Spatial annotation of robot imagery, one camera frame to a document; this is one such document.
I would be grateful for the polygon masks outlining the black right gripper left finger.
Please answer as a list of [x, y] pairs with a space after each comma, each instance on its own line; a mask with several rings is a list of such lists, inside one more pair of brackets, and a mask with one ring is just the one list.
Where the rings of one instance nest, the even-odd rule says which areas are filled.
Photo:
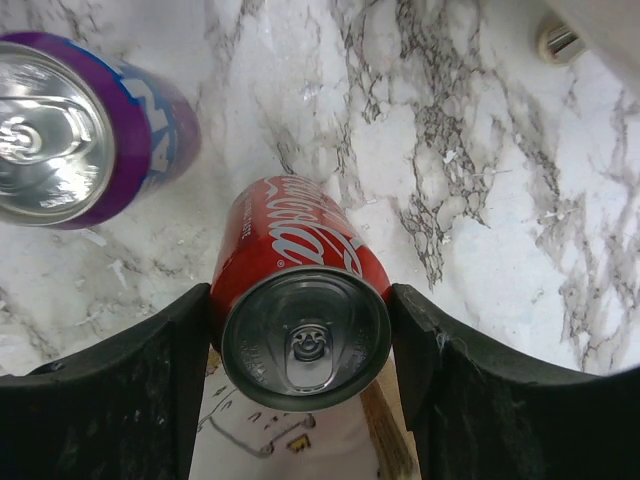
[[209, 351], [209, 286], [27, 375], [1, 378], [4, 479], [186, 479]]

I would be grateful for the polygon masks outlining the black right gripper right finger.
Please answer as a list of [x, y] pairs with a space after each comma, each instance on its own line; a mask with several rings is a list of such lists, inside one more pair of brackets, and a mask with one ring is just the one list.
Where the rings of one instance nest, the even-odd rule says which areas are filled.
[[404, 421], [426, 479], [635, 479], [639, 371], [566, 369], [392, 288]]

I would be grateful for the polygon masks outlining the red cola can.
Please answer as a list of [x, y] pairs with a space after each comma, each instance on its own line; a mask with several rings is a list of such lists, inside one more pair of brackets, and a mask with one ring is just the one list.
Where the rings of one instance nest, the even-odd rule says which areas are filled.
[[210, 290], [213, 344], [234, 385], [285, 412], [362, 392], [392, 344], [391, 283], [315, 182], [271, 176], [234, 201]]

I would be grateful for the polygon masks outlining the purple fanta can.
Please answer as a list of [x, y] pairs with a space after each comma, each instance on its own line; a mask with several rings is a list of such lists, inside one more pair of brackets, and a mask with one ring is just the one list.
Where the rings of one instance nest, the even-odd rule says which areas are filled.
[[99, 225], [179, 178], [200, 146], [164, 78], [58, 35], [2, 35], [2, 221]]

